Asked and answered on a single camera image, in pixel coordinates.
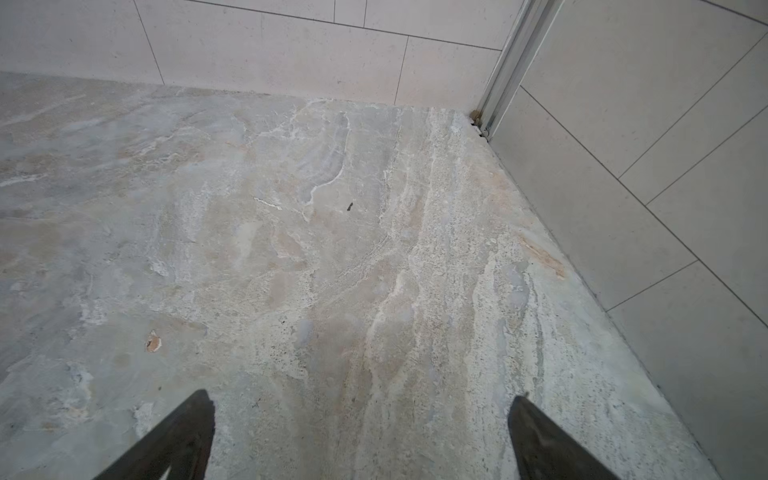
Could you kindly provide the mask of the aluminium corner post right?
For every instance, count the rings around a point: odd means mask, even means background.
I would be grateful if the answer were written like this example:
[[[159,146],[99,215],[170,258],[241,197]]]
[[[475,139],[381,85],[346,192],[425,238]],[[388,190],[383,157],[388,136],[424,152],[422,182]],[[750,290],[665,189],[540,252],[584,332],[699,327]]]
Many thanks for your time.
[[[487,141],[498,129],[563,3],[563,0],[522,3],[478,105],[470,113],[472,125]]]

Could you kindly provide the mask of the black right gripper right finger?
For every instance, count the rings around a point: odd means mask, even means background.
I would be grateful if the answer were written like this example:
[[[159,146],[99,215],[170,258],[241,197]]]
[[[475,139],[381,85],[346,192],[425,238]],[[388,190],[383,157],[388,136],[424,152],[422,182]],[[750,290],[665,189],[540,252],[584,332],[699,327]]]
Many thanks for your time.
[[[513,399],[507,425],[522,480],[619,479],[524,396]]]

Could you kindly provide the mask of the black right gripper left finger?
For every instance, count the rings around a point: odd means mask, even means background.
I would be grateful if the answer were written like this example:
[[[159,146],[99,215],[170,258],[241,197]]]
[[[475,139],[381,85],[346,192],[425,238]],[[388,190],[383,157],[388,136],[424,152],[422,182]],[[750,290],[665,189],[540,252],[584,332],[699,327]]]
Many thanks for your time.
[[[97,477],[203,479],[214,434],[214,402],[199,389]]]

